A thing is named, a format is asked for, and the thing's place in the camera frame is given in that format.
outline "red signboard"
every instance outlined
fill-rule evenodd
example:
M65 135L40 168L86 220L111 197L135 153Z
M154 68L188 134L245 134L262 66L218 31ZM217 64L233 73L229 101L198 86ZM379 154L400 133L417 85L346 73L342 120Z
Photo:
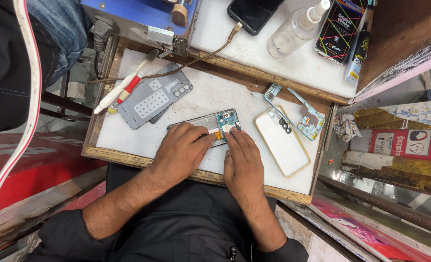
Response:
M22 134L0 134L0 170ZM0 210L107 164L81 156L83 142L36 133L0 189Z
M431 129L373 130L369 152L431 160Z

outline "man's left hand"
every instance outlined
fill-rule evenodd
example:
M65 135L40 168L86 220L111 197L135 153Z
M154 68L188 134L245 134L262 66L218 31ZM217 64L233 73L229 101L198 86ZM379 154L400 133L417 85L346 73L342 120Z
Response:
M203 126L186 122L172 126L162 140L154 162L149 166L159 177L156 182L165 183L162 185L165 188L182 182L198 169L214 140L215 135L209 135Z

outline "wooden table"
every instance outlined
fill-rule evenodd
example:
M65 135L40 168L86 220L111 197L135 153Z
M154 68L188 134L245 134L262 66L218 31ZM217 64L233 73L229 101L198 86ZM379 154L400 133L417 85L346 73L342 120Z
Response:
M118 36L113 36L109 39L109 43L107 45L104 61L101 65L101 72L108 77L117 77L119 72L119 67L122 59L123 52L125 48L140 51L143 53L148 53L152 49L152 47L146 46L144 44L131 41L126 38L119 38ZM164 59L185 64L194 59L194 57L203 56L204 52L190 49L187 58L173 56L173 57L165 57ZM248 66L241 65L239 63L234 63L230 60L220 58L220 57L211 57L207 60L199 61L197 63L192 64L190 67L195 68L200 71L207 72L209 74L213 74L219 76L221 78L231 80L233 82L242 84L246 86L246 88L250 91L255 91L259 93L264 93L267 89L267 85L270 82L275 82L278 84L282 84L283 86L287 86L295 91L297 91L307 102L313 106L317 111L325 114L326 124L322 129L322 132L319 137L319 150L317 153L317 157L314 162L314 176L313 182L311 185L310 194L300 194L296 192L291 192L288 190L265 186L264 191L267 196L275 197L277 199L291 200L303 204L309 204L312 200L312 194L314 192L314 187L316 185L317 175L318 175L318 167L320 166L320 162L322 159L323 146L326 141L326 134L328 134L329 127L329 119L330 113L332 112L331 108L334 102L338 102L340 104L344 104L345 101L338 99L336 96L330 95L329 93L322 92L313 88L309 88L305 85L301 85L295 83L290 80L283 79L281 77L277 77L273 74L268 74L266 72L260 71L257 68L252 68ZM114 88L114 83L101 83L100 89L98 92L98 98L96 99L96 106L99 101L107 95L107 93ZM287 90L282 90L278 97L291 101L296 104L301 104L299 100L297 100L290 92ZM86 135L86 140L83 146L82 155L90 158L98 158L102 160L106 160L109 162L115 162L119 164L125 164L129 166L141 167L144 168L152 163L153 159L144 158L124 152L114 151L106 148L96 147L96 143L98 141L98 137L100 134L100 130L102 128L102 123L104 121L106 113L102 111L98 115L93 115L91 117L91 121L88 128L88 133ZM198 180L201 182L225 185L223 181L223 175L207 172L202 170L197 170L193 174L189 176L190 179Z

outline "disassembled smartphone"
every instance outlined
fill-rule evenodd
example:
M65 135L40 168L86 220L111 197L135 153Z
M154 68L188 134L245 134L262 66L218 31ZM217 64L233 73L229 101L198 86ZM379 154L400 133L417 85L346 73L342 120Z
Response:
M275 108L272 104L272 99L278 94L278 92L282 89L281 85L278 84L270 84L267 92L264 94L264 99ZM317 135L320 133L322 126L324 125L325 119L317 112L312 106L310 106L299 94L295 91L287 88L296 98L298 98L303 105L300 108L300 113L303 115L303 119L298 124L294 124L291 120L279 112L285 121L290 123L296 129L300 130L302 134L304 134L309 140L314 141Z
M176 63L170 63L158 74L177 68ZM131 129L135 130L154 117L159 118L170 105L192 89L193 85L181 71L149 78L139 84L117 110Z
M296 132L285 122L285 112L276 105L254 119L254 125L269 148L280 172L290 178L311 164L308 152Z
M215 140L212 142L211 147L226 144L225 132L230 132L232 127L236 127L238 131L242 129L238 121L238 116L236 115L236 110L233 108L207 116L193 118L185 122L194 124L195 126L204 126L209 130L209 134L215 135ZM167 127L167 132L172 126L181 123L182 122L169 125Z

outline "glue tube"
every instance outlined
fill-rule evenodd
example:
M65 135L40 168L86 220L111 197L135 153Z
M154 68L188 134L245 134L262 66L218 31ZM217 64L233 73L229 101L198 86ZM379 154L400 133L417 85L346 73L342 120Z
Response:
M348 63L345 73L345 81L350 83L352 86L358 84L359 73L363 65L364 58L367 55L367 49L369 47L370 31L368 30L368 22L364 22L363 30L359 33L356 47L353 51L351 61Z

